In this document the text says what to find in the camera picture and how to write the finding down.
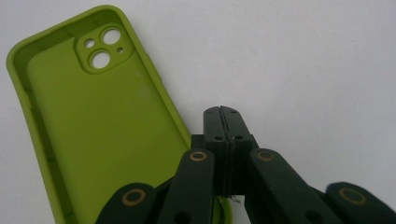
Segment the lime green phone case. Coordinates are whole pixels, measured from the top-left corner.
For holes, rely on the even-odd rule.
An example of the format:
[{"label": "lime green phone case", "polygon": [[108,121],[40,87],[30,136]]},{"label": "lime green phone case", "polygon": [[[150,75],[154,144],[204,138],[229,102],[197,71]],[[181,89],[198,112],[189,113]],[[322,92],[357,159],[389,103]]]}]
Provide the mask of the lime green phone case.
[{"label": "lime green phone case", "polygon": [[[104,40],[109,30],[119,32],[116,43]],[[103,52],[109,61],[98,68],[93,58]],[[93,223],[118,188],[160,185],[189,149],[189,131],[116,7],[95,7],[23,40],[7,69],[57,223]],[[218,223],[228,223],[228,203],[215,206]]]}]

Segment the white background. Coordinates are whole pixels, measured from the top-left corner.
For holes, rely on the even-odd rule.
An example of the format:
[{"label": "white background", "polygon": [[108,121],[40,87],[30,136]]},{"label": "white background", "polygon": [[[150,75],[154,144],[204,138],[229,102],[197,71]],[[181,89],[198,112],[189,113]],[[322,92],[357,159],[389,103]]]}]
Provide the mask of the white background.
[{"label": "white background", "polygon": [[233,107],[309,185],[351,182],[396,209],[396,2],[2,0],[0,223],[54,222],[7,53],[102,4],[127,15],[191,133]]}]

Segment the metal rivet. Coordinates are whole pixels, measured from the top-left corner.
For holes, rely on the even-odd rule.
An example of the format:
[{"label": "metal rivet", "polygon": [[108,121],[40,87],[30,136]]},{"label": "metal rivet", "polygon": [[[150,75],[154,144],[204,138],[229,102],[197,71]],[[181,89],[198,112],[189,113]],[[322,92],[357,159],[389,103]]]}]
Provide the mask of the metal rivet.
[{"label": "metal rivet", "polygon": [[261,151],[257,153],[257,157],[262,161],[271,161],[275,158],[271,152]]},{"label": "metal rivet", "polygon": [[356,204],[364,205],[366,204],[366,197],[355,189],[341,188],[338,190],[341,198],[345,201]]},{"label": "metal rivet", "polygon": [[[132,201],[129,200],[128,196],[135,193],[139,194],[139,198]],[[124,195],[122,196],[122,203],[126,206],[135,206],[142,203],[145,200],[145,198],[146,198],[146,192],[143,191],[142,189],[131,189],[128,192],[124,193]]]},{"label": "metal rivet", "polygon": [[206,160],[207,156],[204,152],[196,151],[190,154],[190,159],[192,161],[204,161]]}]

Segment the camera cutout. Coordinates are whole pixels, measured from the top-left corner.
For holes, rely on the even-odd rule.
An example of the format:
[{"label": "camera cutout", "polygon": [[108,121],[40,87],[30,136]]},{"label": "camera cutout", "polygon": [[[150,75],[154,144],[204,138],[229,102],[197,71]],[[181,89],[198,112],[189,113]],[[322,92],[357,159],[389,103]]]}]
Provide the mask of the camera cutout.
[{"label": "camera cutout", "polygon": [[85,41],[84,46],[87,49],[90,49],[93,47],[93,45],[95,44],[95,41],[92,38],[89,38]]},{"label": "camera cutout", "polygon": [[106,67],[110,63],[110,55],[106,51],[100,51],[92,56],[92,66],[96,69]]},{"label": "camera cutout", "polygon": [[103,35],[103,42],[108,45],[112,45],[117,43],[120,40],[121,33],[117,29],[110,29],[105,31],[105,34]]}]

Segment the phone case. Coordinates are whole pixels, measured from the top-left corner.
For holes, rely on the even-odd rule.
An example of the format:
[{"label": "phone case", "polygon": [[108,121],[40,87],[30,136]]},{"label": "phone case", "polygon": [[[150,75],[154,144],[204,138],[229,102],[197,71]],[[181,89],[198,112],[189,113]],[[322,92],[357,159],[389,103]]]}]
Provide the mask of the phone case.
[{"label": "phone case", "polygon": [[[115,31],[120,38],[108,42]],[[57,223],[95,222],[126,184],[160,185],[190,147],[151,59],[116,7],[95,7],[23,40],[7,69]],[[231,222],[228,202],[215,207],[215,223]]]}]

